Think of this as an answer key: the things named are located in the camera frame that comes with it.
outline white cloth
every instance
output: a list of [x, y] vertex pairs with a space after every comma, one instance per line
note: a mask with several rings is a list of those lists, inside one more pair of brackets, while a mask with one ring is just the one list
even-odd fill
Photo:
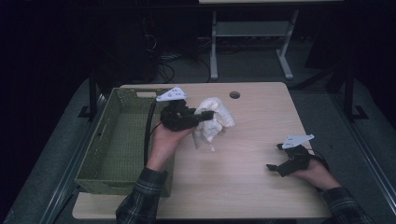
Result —
[[235, 122], [224, 103], [217, 97], [203, 100], [195, 110], [195, 114], [201, 114], [201, 112], [208, 110], [215, 112], [213, 119], [200, 122], [192, 137], [196, 148], [200, 147], [202, 143], [208, 143], [214, 150], [211, 145], [213, 138], [218, 134], [224, 134], [225, 129], [233, 127]]

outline grommet hole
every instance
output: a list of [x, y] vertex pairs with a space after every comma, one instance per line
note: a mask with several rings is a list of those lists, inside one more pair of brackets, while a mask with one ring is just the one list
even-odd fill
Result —
[[233, 99], [238, 99], [239, 97], [241, 97], [241, 93], [239, 93], [237, 91], [232, 91], [232, 92], [230, 92], [230, 97]]

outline plastic basket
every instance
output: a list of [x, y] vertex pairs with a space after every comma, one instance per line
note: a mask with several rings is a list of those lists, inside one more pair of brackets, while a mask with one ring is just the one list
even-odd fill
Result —
[[[93, 133], [76, 182], [93, 194], [127, 195], [144, 168], [143, 150], [149, 108], [156, 95], [168, 89], [113, 89]], [[151, 129], [167, 103], [158, 102]], [[174, 158], [166, 167], [168, 178], [162, 197], [169, 197]]]

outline hand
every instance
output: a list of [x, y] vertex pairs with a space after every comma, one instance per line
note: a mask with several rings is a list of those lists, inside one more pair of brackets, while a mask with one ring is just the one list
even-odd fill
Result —
[[147, 167], [151, 170], [162, 172], [168, 160], [174, 156], [180, 141], [195, 128], [178, 132], [165, 128], [162, 124], [154, 131], [151, 154], [148, 158]]
[[340, 183], [338, 183], [334, 176], [326, 170], [323, 164], [315, 159], [311, 159], [309, 161], [309, 165], [306, 170], [298, 170], [291, 175], [305, 179], [313, 186], [324, 191], [341, 187]]

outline shirt cuff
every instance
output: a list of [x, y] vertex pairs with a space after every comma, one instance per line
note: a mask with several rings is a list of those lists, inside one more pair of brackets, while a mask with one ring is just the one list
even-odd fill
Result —
[[167, 177], [167, 172], [157, 172], [145, 167], [134, 189], [146, 195], [161, 195]]
[[343, 187], [325, 191], [323, 193], [323, 199], [329, 205], [332, 214], [336, 216], [350, 208], [359, 207], [349, 190]]

